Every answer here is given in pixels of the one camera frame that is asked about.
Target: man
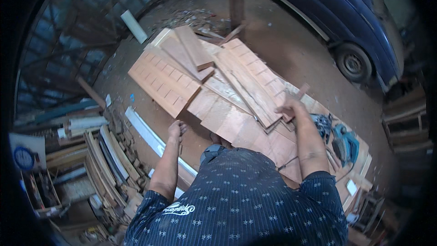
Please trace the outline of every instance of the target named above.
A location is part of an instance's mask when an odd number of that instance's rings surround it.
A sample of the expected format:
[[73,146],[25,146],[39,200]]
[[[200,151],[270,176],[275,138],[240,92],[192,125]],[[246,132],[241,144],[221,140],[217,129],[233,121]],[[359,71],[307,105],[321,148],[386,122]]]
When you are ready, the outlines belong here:
[[303,103],[290,101],[297,121],[303,182],[285,184],[259,152],[216,143],[201,156],[191,187],[173,202],[178,145],[187,125],[176,121],[149,191],[129,225],[125,245],[344,245],[347,223],[325,145]]

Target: left hand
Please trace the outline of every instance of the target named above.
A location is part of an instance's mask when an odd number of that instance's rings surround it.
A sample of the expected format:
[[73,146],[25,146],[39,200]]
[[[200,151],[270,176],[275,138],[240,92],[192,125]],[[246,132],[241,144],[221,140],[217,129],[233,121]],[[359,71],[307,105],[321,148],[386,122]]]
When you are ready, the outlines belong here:
[[180,120],[176,120],[168,128],[168,139],[175,140],[177,143],[182,141],[182,135],[187,132],[188,125]]

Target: tire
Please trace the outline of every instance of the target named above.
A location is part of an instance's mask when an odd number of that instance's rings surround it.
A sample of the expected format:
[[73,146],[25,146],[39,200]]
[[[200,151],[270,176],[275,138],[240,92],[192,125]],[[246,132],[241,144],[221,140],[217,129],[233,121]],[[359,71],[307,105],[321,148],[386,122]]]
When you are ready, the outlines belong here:
[[338,69],[346,79],[355,83],[367,83],[373,71],[372,62],[357,45],[344,43],[334,51]]

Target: dirt floor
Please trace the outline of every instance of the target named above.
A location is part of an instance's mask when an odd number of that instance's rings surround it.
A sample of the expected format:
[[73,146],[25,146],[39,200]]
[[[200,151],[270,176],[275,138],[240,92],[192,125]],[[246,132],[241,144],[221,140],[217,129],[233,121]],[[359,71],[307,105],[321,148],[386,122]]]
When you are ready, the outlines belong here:
[[[94,88],[102,97],[111,95],[110,109],[124,116],[133,106],[162,140],[168,138],[167,128],[173,119],[128,76],[127,72],[148,42],[164,27],[191,24],[226,35],[229,30],[228,0],[163,0],[164,3],[145,15],[140,25],[151,36],[143,44],[129,36],[123,40],[114,56],[107,62]],[[267,62],[267,65],[287,81],[300,87],[311,86],[309,95],[341,118],[370,146],[372,164],[366,176],[374,188],[387,197],[399,193],[399,166],[392,154],[379,121],[381,94],[360,90],[350,84],[335,66],[328,50],[297,19],[271,0],[246,0],[246,44]],[[367,93],[377,93],[371,98]],[[188,112],[181,119],[192,129],[185,136],[182,158],[198,169],[201,152],[211,143],[208,131]],[[131,127],[139,159],[154,167],[158,156],[140,139]]]

